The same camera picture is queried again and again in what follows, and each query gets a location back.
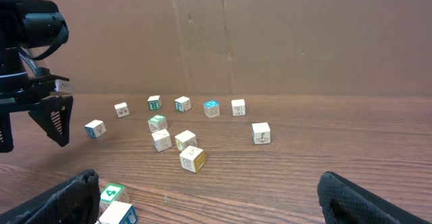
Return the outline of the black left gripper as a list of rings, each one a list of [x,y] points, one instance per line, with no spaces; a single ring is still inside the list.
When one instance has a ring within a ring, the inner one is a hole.
[[[68,79],[37,68],[31,78],[22,62],[40,61],[56,52],[68,41],[67,26],[52,1],[1,0],[1,153],[14,149],[11,112],[29,111],[50,139],[61,147],[69,143],[74,98],[50,97],[56,82]]]

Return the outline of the wooden block blue side right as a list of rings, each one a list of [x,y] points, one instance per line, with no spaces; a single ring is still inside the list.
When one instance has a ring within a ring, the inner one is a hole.
[[[252,138],[254,144],[270,144],[271,130],[267,122],[252,124]]]

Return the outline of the wooden block blue side left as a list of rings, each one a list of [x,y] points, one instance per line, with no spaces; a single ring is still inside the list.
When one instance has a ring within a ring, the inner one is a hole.
[[[107,131],[103,121],[97,119],[86,124],[85,130],[90,138],[98,138]]]

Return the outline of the green top block letter L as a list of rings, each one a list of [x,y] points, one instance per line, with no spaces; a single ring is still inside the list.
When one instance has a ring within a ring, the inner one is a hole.
[[[148,120],[151,132],[157,132],[168,128],[166,117],[163,115],[155,115]]]

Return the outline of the brown cardboard backdrop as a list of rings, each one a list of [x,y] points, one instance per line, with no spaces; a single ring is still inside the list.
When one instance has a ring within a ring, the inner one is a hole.
[[[431,93],[431,0],[51,0],[76,93]]]

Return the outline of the plain wooden block far left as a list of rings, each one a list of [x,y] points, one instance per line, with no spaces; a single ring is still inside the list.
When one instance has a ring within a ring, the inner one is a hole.
[[[120,104],[116,104],[114,107],[115,107],[117,116],[119,118],[128,116],[130,114],[130,111],[128,109],[128,106],[127,106],[126,102],[123,102],[123,103],[120,103]]]

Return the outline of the wooden block blue side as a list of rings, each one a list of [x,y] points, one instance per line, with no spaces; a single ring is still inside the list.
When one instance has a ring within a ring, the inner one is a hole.
[[[90,138],[98,138],[107,131],[103,121],[97,119],[86,124],[85,130]]]
[[[252,124],[252,138],[254,144],[270,144],[271,130],[267,122]]]

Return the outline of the wooden block oval drawing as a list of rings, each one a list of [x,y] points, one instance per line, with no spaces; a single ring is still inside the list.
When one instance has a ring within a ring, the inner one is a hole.
[[[196,135],[189,130],[186,130],[175,136],[175,143],[177,149],[180,151],[185,150],[188,146],[197,147],[198,143],[196,140]]]

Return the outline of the wooden block green letter side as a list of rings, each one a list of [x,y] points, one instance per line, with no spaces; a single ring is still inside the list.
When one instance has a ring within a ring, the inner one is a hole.
[[[161,97],[159,95],[150,96],[147,103],[151,111],[159,110],[161,108]]]

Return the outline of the wooden block teal side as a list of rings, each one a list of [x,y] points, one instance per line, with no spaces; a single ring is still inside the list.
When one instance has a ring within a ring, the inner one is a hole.
[[[177,111],[185,112],[192,108],[191,101],[186,96],[181,96],[180,98],[175,100],[175,108]]]

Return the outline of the wooden block black drawing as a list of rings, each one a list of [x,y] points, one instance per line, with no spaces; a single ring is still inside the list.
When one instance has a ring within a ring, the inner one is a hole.
[[[246,103],[244,99],[232,100],[232,113],[233,116],[246,115]]]

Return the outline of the green top block number 4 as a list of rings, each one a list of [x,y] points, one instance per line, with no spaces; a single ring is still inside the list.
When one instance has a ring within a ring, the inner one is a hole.
[[[108,184],[105,186],[101,192],[99,206],[102,209],[106,209],[113,201],[130,203],[130,197],[125,186],[118,184]]]

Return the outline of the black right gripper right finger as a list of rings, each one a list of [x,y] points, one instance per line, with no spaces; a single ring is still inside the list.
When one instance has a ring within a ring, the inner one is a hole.
[[[331,171],[321,176],[317,194],[326,224],[431,224]]]

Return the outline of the wooden block yellow side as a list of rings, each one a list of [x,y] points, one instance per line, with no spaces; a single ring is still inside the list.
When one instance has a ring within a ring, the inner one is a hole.
[[[205,162],[205,151],[201,148],[188,146],[180,153],[180,163],[182,167],[193,173],[197,173],[199,169],[205,164]]]

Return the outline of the blue top wooden block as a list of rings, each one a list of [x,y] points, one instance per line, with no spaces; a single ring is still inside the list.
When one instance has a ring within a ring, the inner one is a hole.
[[[214,118],[220,115],[219,103],[215,100],[203,103],[205,115],[208,118]]]

